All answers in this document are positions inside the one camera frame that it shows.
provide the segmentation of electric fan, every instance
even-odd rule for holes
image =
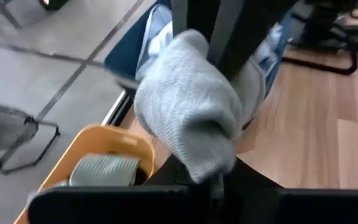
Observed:
[[[55,123],[40,121],[23,111],[0,105],[0,150],[15,151],[21,145],[29,142],[37,133],[40,124],[55,128],[55,134],[40,156],[33,162],[12,169],[4,169],[2,160],[0,160],[0,171],[3,174],[37,165],[60,132]]]

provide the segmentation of black metal frame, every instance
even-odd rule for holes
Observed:
[[[2,14],[16,29],[22,28],[15,17],[6,9],[6,5],[13,0],[0,0],[0,14]]]
[[[38,162],[41,161],[41,159],[47,153],[49,147],[52,145],[52,143],[56,139],[56,137],[60,135],[59,127],[58,127],[58,125],[56,123],[37,120],[34,117],[27,117],[25,123],[36,123],[37,125],[42,124],[42,125],[45,125],[45,126],[53,127],[53,128],[55,128],[55,134],[53,135],[51,140],[49,140],[48,144],[45,146],[45,148],[41,152],[40,156],[38,158],[36,158],[36,160],[33,161],[33,162],[30,162],[28,164],[24,164],[24,165],[15,167],[15,168],[4,169],[3,168],[3,161],[0,159],[0,172],[3,173],[3,174],[9,174],[11,172],[18,171],[18,170],[21,170],[21,169],[24,169],[24,168],[27,168],[27,167],[36,166],[38,164]],[[19,146],[16,146],[17,142],[20,142],[20,138],[16,141],[16,143],[13,144],[13,146],[10,148],[10,150],[16,150],[19,147]]]
[[[358,59],[357,59],[357,50],[356,50],[356,43],[353,43],[349,40],[349,36],[346,34],[346,36],[341,36],[335,32],[333,32],[331,30],[332,27],[335,27],[337,29],[339,29],[340,31],[343,31],[346,33],[346,31],[343,29],[342,26],[337,25],[335,23],[333,23],[328,29],[327,29],[327,24],[325,23],[321,23],[319,21],[314,21],[313,19],[307,19],[302,17],[301,15],[297,14],[296,12],[292,13],[292,18],[307,24],[309,26],[318,26],[321,27],[322,32],[326,31],[327,34],[329,34],[329,36],[332,39],[338,40],[339,42],[343,43],[340,47],[335,48],[332,46],[329,47],[323,47],[320,46],[318,44],[313,45],[313,44],[309,44],[309,43],[295,43],[293,41],[293,39],[288,40],[289,44],[295,45],[297,47],[303,47],[303,48],[309,48],[309,49],[320,49],[320,50],[327,50],[327,51],[332,51],[335,52],[339,49],[343,49],[349,52],[349,56],[350,56],[350,60],[351,60],[351,66],[349,68],[337,68],[337,67],[332,67],[329,65],[323,65],[321,63],[315,63],[315,62],[308,62],[308,61],[304,61],[304,60],[300,60],[300,59],[295,59],[295,58],[288,58],[288,57],[283,57],[283,62],[286,63],[292,63],[294,65],[299,65],[299,66],[305,66],[305,67],[309,67],[309,68],[314,68],[317,70],[321,70],[321,71],[325,71],[325,72],[333,72],[333,73],[337,73],[337,74],[341,74],[341,75],[351,75],[352,73],[354,73],[357,68],[358,68]]]

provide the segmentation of fan stand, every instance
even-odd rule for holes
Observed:
[[[40,156],[33,162],[30,162],[28,164],[24,164],[24,165],[21,165],[21,166],[18,166],[18,167],[15,167],[15,168],[12,168],[12,169],[4,169],[3,168],[3,163],[5,162],[5,160],[2,158],[0,159],[0,172],[3,173],[3,174],[9,174],[11,172],[14,172],[14,171],[18,171],[18,170],[21,170],[21,169],[24,169],[24,168],[27,168],[27,167],[33,167],[35,165],[38,164],[39,161],[41,161],[41,159],[43,158],[43,156],[45,155],[45,153],[48,151],[49,147],[52,145],[53,141],[55,140],[55,138],[57,136],[60,135],[60,131],[59,131],[59,127],[56,123],[50,123],[50,122],[46,122],[46,121],[40,121],[40,120],[37,120],[35,119],[34,117],[27,117],[26,120],[25,120],[25,123],[37,123],[37,124],[43,124],[45,126],[50,126],[50,127],[53,127],[55,128],[55,134],[53,135],[53,137],[51,138],[51,140],[49,140],[48,144],[45,146],[45,148],[43,149],[43,151],[41,152]],[[14,153],[14,151],[16,151],[16,149],[19,147],[19,146],[16,146],[17,142],[20,142],[20,138],[13,144],[13,146],[11,147],[11,150],[13,150],[12,154]]]

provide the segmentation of wooden floor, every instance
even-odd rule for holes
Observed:
[[[348,56],[294,52],[287,56],[338,67]],[[162,165],[170,154],[131,111],[123,126],[143,135]],[[358,70],[351,76],[283,64],[237,156],[285,187],[358,189]]]

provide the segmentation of gray cloth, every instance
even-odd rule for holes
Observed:
[[[133,185],[139,158],[112,154],[87,154],[75,166],[70,186],[129,186]]]
[[[232,140],[265,91],[263,71],[253,60],[229,83],[207,62],[207,52],[199,32],[177,35],[152,64],[138,71],[144,78],[134,101],[143,128],[173,151],[197,183],[233,168]]]

